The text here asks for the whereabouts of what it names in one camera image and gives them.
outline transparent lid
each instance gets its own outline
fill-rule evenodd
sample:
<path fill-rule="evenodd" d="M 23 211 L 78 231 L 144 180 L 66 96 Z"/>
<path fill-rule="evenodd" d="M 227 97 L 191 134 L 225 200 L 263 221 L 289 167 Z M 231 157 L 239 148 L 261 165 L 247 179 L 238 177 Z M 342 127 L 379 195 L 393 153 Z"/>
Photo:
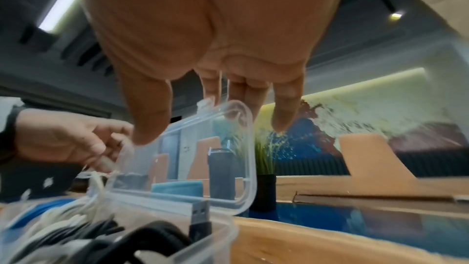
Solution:
<path fill-rule="evenodd" d="M 112 197 L 155 203 L 210 201 L 211 211 L 236 215 L 256 195 L 253 119 L 240 101 L 197 103 L 197 114 L 173 123 L 145 146 L 127 144 L 106 189 Z"/>

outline black plant pot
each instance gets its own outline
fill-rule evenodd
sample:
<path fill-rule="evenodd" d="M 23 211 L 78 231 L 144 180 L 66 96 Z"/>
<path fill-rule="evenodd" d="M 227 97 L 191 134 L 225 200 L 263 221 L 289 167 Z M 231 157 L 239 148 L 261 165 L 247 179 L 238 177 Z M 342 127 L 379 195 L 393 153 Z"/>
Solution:
<path fill-rule="evenodd" d="M 257 175 L 257 193 L 249 208 L 256 212 L 271 212 L 277 207 L 276 175 Z"/>

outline black watch strap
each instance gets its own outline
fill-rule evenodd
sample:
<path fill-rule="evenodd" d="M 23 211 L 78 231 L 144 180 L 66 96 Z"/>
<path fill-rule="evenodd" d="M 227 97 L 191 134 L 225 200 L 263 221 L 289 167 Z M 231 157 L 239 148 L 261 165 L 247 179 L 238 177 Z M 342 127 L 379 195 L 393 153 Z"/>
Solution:
<path fill-rule="evenodd" d="M 26 107 L 13 107 L 6 119 L 5 129 L 0 132 L 0 164 L 9 161 L 16 154 L 16 119 Z"/>

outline mural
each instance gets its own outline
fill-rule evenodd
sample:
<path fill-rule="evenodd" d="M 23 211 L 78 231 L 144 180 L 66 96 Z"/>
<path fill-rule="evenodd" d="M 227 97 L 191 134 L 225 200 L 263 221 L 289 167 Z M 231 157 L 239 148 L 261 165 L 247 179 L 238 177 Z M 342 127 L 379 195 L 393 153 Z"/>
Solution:
<path fill-rule="evenodd" d="M 447 111 L 438 106 L 423 68 L 305 95 L 295 120 L 273 132 L 274 104 L 262 107 L 256 133 L 282 141 L 278 160 L 341 155 L 339 135 L 373 132 L 395 152 L 469 147 Z"/>

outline recessed spotlight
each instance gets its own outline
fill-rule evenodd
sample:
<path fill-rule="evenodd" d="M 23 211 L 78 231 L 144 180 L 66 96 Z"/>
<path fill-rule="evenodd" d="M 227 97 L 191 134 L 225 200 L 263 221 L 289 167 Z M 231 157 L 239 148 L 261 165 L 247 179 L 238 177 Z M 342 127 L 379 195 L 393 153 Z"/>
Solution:
<path fill-rule="evenodd" d="M 391 21 L 397 21 L 404 15 L 404 12 L 395 12 L 389 15 Z"/>
<path fill-rule="evenodd" d="M 75 0 L 56 0 L 44 20 L 39 25 L 39 29 L 47 33 L 53 33 L 57 24 L 74 2 Z"/>

